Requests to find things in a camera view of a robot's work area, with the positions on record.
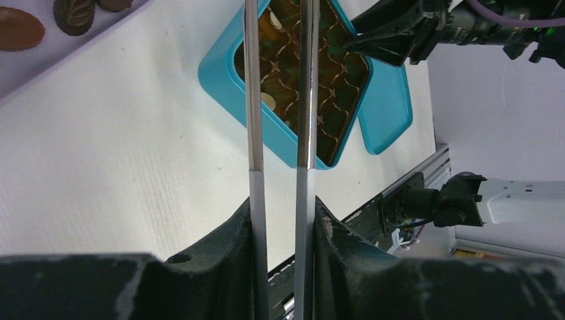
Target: cable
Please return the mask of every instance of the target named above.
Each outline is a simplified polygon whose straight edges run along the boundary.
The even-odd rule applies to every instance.
[[[503,17],[489,8],[483,6],[478,0],[467,0],[467,3],[478,14],[485,19],[491,20],[499,25],[514,28],[549,28],[549,27],[562,27],[565,26],[565,18],[547,19],[547,20],[518,20]]]
[[[413,228],[413,227],[420,227],[421,225],[425,225],[427,223],[433,222],[432,219],[427,219],[427,220],[422,220],[419,222],[415,222],[415,223],[411,223],[409,225],[399,225],[397,228],[399,228],[400,230],[404,230],[404,229],[408,229],[408,228]]]

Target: chocolate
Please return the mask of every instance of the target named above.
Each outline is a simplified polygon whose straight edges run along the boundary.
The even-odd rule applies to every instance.
[[[133,0],[98,0],[100,7],[110,12],[120,12],[131,8],[132,2]]]
[[[95,9],[95,0],[55,0],[53,15],[62,32],[77,36],[90,29]]]
[[[0,7],[0,50],[31,49],[43,36],[45,27],[36,17],[20,9]]]

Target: chocolate tray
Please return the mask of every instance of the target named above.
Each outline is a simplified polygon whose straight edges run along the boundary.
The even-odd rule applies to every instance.
[[[351,37],[333,4],[321,0],[317,155],[328,167],[334,165],[345,142],[370,76],[367,59],[343,49]],[[267,105],[298,134],[300,1],[272,0],[259,18],[259,39],[263,101],[271,101]],[[243,79],[243,44],[234,59],[235,69]]]
[[[0,51],[0,106],[152,2],[133,0],[131,8],[118,13],[105,11],[97,5],[90,30],[84,35],[72,37],[62,32],[55,23],[53,0],[0,0],[0,6],[24,10],[38,18],[45,27],[45,36],[37,47],[16,52]]]

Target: purple tray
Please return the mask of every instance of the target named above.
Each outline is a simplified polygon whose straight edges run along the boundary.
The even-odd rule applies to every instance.
[[[72,37],[62,32],[53,18],[54,0],[0,0],[0,6],[24,10],[45,26],[45,37],[25,51],[0,51],[0,105],[25,90],[96,40],[109,34],[154,0],[133,0],[130,9],[112,13],[96,7],[94,24],[86,34]]]

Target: purple cable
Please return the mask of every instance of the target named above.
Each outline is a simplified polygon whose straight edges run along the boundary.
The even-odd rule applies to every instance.
[[[547,20],[518,20],[503,17],[496,12],[491,11],[489,8],[483,6],[478,0],[467,0],[467,3],[478,14],[492,22],[505,27],[514,28],[549,28],[549,27],[562,27],[565,25],[565,18],[547,19]]]

